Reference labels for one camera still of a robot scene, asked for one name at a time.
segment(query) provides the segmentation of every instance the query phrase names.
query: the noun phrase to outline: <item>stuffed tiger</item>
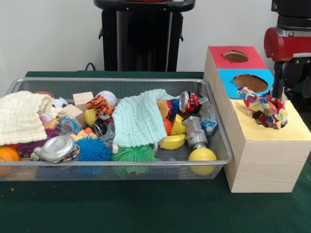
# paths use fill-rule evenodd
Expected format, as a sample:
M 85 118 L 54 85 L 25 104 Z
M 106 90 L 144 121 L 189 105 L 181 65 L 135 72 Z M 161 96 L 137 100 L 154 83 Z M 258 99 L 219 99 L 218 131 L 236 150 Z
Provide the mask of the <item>stuffed tiger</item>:
M 86 109 L 92 108 L 94 108 L 97 112 L 96 118 L 100 118 L 102 120 L 108 120 L 111 118 L 111 115 L 115 110 L 115 107 L 110 106 L 107 100 L 102 96 L 95 97 L 86 103 Z

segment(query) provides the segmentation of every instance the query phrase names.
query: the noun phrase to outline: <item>black cable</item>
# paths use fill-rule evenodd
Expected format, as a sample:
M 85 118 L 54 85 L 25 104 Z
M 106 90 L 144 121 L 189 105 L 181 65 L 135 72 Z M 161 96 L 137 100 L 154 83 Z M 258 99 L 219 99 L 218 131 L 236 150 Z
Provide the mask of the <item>black cable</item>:
M 94 64 L 91 63 L 91 62 L 89 62 L 89 63 L 87 64 L 86 68 L 85 68 L 85 71 L 87 71 L 87 69 L 88 69 L 89 66 L 92 66 L 92 68 L 93 68 L 94 71 L 96 70 Z

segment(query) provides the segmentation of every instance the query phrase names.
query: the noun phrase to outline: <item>white wall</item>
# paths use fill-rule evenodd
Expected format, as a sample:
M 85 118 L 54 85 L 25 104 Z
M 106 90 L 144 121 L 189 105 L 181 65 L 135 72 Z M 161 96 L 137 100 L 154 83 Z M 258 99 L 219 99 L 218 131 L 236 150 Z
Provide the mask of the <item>white wall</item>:
M 277 20 L 270 8 L 271 0 L 197 0 L 184 13 L 178 71 L 203 71 L 208 45 L 252 45 L 265 58 L 264 33 Z M 29 70 L 103 69 L 100 28 L 93 0 L 0 0 L 0 96 Z

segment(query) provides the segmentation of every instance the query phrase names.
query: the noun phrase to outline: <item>green table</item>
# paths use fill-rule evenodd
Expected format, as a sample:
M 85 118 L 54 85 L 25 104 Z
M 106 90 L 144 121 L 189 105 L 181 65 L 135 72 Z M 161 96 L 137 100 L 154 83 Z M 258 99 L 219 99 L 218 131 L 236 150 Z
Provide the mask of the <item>green table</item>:
M 203 74 L 78 71 L 27 76 Z M 5 182 L 0 184 L 0 232 L 310 232 L 310 178 L 306 164 L 290 194 L 231 194 L 223 170 L 213 181 Z

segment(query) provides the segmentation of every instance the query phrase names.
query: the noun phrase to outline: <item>wire mesh basket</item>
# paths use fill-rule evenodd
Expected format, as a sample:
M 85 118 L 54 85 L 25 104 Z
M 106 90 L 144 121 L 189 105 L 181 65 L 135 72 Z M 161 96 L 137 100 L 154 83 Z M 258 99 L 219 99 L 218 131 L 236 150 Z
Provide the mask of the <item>wire mesh basket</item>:
M 208 136 L 208 148 L 216 161 L 188 161 L 187 143 L 176 150 L 160 149 L 156 158 L 175 162 L 1 162 L 0 181 L 84 181 L 84 180 L 186 180 L 214 179 L 223 165 L 232 159 L 232 150 L 208 83 L 196 79 L 111 79 L 111 78 L 23 78 L 10 86 L 7 94 L 17 91 L 46 90 L 72 103 L 72 94 L 109 90 L 118 98 L 139 95 L 152 89 L 165 89 L 172 96 L 183 91 L 208 96 L 218 126 Z

